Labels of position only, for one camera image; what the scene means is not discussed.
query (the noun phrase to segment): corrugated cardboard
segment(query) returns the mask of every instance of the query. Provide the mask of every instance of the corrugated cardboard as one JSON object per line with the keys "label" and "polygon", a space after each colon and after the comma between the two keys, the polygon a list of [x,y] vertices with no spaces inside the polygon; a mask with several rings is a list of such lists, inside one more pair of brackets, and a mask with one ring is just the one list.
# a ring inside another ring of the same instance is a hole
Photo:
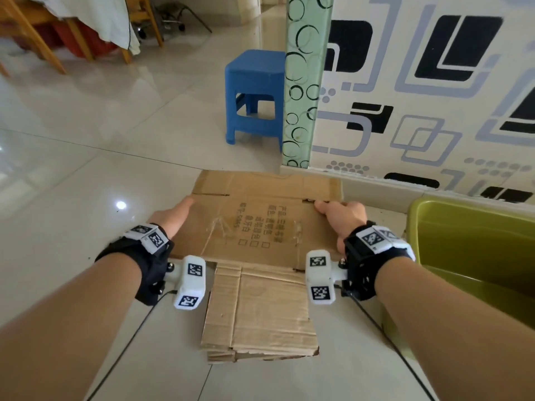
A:
{"label": "corrugated cardboard", "polygon": [[204,170],[196,204],[177,236],[172,257],[304,270],[312,249],[339,257],[336,235],[312,201],[340,200],[340,180],[320,176]]}
{"label": "corrugated cardboard", "polygon": [[313,356],[318,342],[304,274],[219,263],[201,347],[210,362]]}
{"label": "corrugated cardboard", "polygon": [[308,317],[304,259],[337,236],[317,199],[340,200],[340,181],[321,176],[204,170],[172,257],[218,263],[201,347],[210,363],[318,354]]}

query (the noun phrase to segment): white tracking device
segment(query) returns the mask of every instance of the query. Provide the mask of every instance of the white tracking device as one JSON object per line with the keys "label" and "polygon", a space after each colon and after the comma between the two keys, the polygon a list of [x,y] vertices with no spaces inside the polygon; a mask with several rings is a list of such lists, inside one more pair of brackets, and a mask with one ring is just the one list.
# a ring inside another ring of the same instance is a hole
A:
{"label": "white tracking device", "polygon": [[338,262],[331,261],[331,255],[326,250],[311,250],[307,253],[305,278],[310,301],[328,305],[336,300],[334,283],[347,280],[347,270],[341,269]]}
{"label": "white tracking device", "polygon": [[164,280],[175,284],[177,295],[174,307],[178,310],[195,310],[206,292],[206,262],[198,256],[174,260],[174,270]]}

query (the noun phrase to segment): wooden chair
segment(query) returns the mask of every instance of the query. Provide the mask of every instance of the wooden chair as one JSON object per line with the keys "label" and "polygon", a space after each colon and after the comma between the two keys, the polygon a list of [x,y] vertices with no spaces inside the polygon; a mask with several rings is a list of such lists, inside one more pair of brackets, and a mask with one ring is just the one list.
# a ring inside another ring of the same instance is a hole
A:
{"label": "wooden chair", "polygon": [[[158,41],[158,45],[163,47],[164,41],[158,29],[156,19],[154,18],[154,12],[152,11],[150,0],[126,0],[126,5],[128,7],[128,17],[130,18],[130,22],[140,22],[147,19],[150,20],[150,24],[154,29],[154,34],[156,35],[156,40]],[[125,63],[127,65],[130,64],[132,62],[132,56],[130,55],[130,52],[123,48],[121,48],[121,52],[123,53],[123,59],[125,60]]]}
{"label": "wooden chair", "polygon": [[[0,36],[23,36],[35,54],[44,57],[59,73],[66,74],[65,68],[57,56],[33,27],[34,25],[50,23],[57,20],[57,17],[52,15],[39,3],[30,0],[20,0],[18,2],[14,0],[0,0],[0,23],[4,24],[0,28]],[[69,18],[66,21],[74,34],[74,38],[82,49],[85,58],[92,61],[93,55],[74,19]],[[0,73],[9,77],[9,74],[1,64]]]}

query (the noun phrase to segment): hand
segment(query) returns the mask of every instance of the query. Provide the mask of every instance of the hand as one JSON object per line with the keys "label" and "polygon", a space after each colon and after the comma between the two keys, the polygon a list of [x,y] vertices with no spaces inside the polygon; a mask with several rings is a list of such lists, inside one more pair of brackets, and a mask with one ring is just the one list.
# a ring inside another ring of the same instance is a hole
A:
{"label": "hand", "polygon": [[160,225],[165,230],[167,237],[172,239],[184,224],[189,214],[189,208],[194,202],[193,197],[188,195],[173,208],[156,211],[147,222],[154,222]]}
{"label": "hand", "polygon": [[348,202],[341,204],[337,201],[324,202],[315,201],[314,207],[327,216],[327,221],[338,234],[337,249],[342,255],[346,254],[344,239],[349,236],[355,228],[366,225],[368,217],[366,209],[360,202]]}

